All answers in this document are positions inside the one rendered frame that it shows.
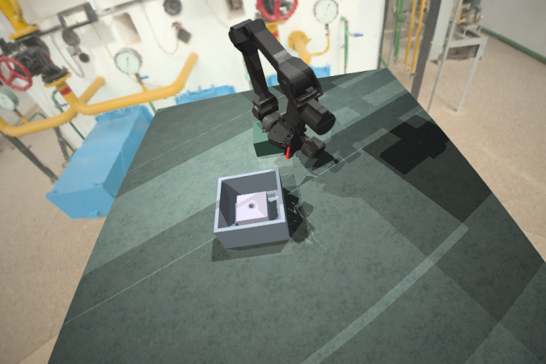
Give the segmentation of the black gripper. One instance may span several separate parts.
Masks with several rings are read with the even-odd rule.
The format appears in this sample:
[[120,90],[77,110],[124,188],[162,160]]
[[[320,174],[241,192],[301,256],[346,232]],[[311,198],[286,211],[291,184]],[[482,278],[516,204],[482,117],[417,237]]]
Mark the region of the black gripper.
[[293,117],[287,112],[280,115],[275,111],[265,116],[262,119],[262,126],[267,130],[272,129],[272,126],[277,124],[278,117],[282,117],[286,123],[289,123],[289,121],[294,122],[297,129],[296,142],[290,148],[288,158],[291,158],[292,155],[300,149],[302,153],[310,159],[314,159],[324,151],[325,143],[315,136],[310,139],[310,137],[304,133],[307,131],[307,128],[305,127],[306,123],[301,118]]

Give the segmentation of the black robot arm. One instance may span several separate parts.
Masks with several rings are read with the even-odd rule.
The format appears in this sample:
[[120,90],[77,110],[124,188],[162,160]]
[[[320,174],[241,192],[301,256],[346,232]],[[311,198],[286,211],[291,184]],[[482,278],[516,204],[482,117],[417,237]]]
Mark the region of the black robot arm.
[[[301,58],[291,56],[266,28],[264,20],[247,19],[231,26],[229,40],[242,53],[246,63],[254,90],[252,113],[259,121],[279,110],[279,104],[268,90],[258,49],[277,71],[277,81],[288,99],[287,113],[301,118],[318,135],[327,133],[334,126],[335,115],[318,102],[318,97],[324,94],[313,69]],[[313,90],[307,91],[310,87]],[[292,147],[296,142],[294,122],[286,123],[282,117],[278,117],[277,124],[270,130],[262,126],[262,132],[269,132],[270,144],[279,149]]]

